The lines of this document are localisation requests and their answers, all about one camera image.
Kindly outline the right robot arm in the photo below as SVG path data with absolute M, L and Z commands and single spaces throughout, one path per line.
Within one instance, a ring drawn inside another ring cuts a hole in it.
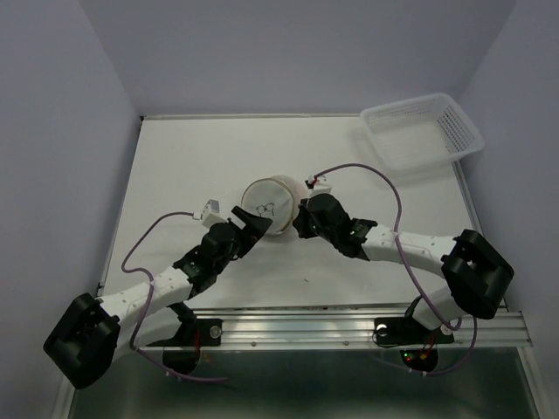
M 403 333 L 411 340 L 465 315 L 493 319 L 514 277 L 510 263 L 475 230 L 456 237 L 398 232 L 350 217 L 330 194 L 302 200 L 293 227 L 299 237 L 321 237 L 347 258 L 401 264 L 408 274 L 421 270 L 442 278 L 443 287 L 431 294 L 419 288 L 403 317 Z

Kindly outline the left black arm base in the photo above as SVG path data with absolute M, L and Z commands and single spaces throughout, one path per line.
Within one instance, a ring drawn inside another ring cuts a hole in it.
M 155 340 L 149 347 L 219 347 L 221 345 L 221 319 L 200 319 L 184 303 L 175 303 L 169 309 L 177 316 L 180 326 L 172 337 Z

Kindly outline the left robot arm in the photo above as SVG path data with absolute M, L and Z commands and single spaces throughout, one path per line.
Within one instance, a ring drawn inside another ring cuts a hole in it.
M 48 335 L 43 349 L 63 376 L 76 388 L 94 384 L 111 366 L 121 334 L 137 336 L 143 321 L 169 308 L 175 314 L 164 324 L 164 333 L 176 344 L 188 342 L 195 316 L 186 301 L 212 287 L 226 266 L 243 258 L 267 233 L 272 220 L 253 215 L 239 206 L 224 220 L 206 211 L 208 230 L 200 244 L 155 276 L 145 268 L 147 281 L 115 294 L 76 297 Z

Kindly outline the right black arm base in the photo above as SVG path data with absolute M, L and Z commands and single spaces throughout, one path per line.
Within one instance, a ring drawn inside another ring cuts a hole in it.
M 373 341 L 380 347 L 403 347 L 424 344 L 452 344 L 452 333 L 444 334 L 439 328 L 428 330 L 412 318 L 420 297 L 415 298 L 402 317 L 375 319 Z

